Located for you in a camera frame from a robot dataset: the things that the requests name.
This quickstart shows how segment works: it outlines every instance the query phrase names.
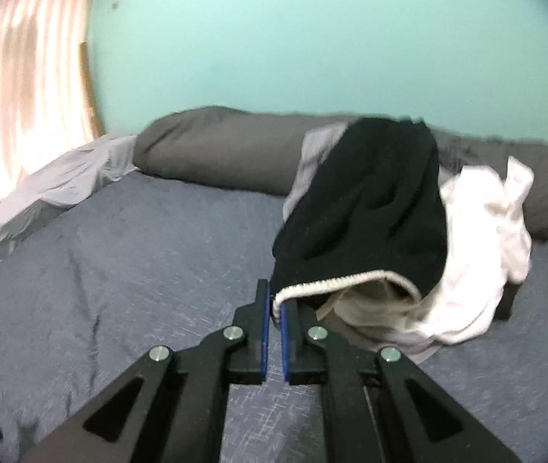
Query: black cloth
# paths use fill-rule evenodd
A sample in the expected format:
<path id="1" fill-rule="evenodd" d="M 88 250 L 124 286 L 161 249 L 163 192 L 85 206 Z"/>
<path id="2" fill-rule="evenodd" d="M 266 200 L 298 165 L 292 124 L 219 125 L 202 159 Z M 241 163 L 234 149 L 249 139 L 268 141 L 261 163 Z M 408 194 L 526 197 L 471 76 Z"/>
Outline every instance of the black cloth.
<path id="1" fill-rule="evenodd" d="M 363 118 L 319 167 L 273 246 L 273 293 L 372 270 L 425 296 L 447 257 L 438 151 L 424 123 Z M 318 305 L 323 297 L 310 297 Z"/>

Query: white garment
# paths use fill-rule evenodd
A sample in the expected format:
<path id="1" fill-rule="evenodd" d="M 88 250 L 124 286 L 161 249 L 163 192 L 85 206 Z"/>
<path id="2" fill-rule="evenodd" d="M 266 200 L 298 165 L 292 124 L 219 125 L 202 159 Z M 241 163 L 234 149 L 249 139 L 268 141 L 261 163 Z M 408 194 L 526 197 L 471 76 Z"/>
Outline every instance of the white garment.
<path id="1" fill-rule="evenodd" d="M 388 335 L 393 343 L 411 339 L 426 347 L 435 341 L 451 345 L 484 334 L 505 283 L 521 283 L 529 271 L 531 236 L 522 206 L 532 183 L 531 169 L 512 157 L 505 182 L 490 167 L 464 167 L 441 187 L 448 256 L 443 277 L 431 293 L 419 303 L 401 306 L 387 297 L 350 290 L 328 303 L 333 302 L 335 314 L 361 329 L 364 337 L 371 327 L 375 338 L 384 328 L 395 331 Z"/>
<path id="2" fill-rule="evenodd" d="M 136 135 L 103 135 L 26 177 L 0 202 L 0 261 L 64 211 L 136 169 Z"/>

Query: turquoise wall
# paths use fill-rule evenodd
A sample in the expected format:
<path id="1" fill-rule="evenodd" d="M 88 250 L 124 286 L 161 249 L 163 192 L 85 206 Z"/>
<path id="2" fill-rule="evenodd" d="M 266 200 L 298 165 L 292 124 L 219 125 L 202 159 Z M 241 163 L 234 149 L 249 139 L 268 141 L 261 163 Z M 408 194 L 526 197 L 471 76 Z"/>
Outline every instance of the turquoise wall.
<path id="1" fill-rule="evenodd" d="M 89 40 L 108 131 L 221 104 L 548 140 L 548 0 L 92 0 Z"/>

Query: bed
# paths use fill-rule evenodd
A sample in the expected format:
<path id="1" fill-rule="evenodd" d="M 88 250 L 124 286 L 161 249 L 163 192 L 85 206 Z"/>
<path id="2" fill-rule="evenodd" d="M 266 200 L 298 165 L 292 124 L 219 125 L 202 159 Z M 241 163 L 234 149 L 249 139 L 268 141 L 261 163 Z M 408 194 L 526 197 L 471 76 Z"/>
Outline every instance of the bed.
<path id="1" fill-rule="evenodd" d="M 0 460 L 19 457 L 152 345 L 197 344 L 273 267 L 283 199 L 133 171 L 0 263 Z M 548 243 L 513 316 L 422 368 L 525 463 L 548 462 Z M 233 388 L 221 461 L 324 461 L 316 391 Z"/>

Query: curtain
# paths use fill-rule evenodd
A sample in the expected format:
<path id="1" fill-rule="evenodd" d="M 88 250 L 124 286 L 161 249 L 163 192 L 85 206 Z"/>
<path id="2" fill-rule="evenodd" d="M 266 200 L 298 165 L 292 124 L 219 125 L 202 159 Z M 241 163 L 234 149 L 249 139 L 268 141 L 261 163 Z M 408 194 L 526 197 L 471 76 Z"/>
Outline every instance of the curtain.
<path id="1" fill-rule="evenodd" d="M 90 142 L 79 44 L 88 0 L 0 0 L 0 201 Z"/>

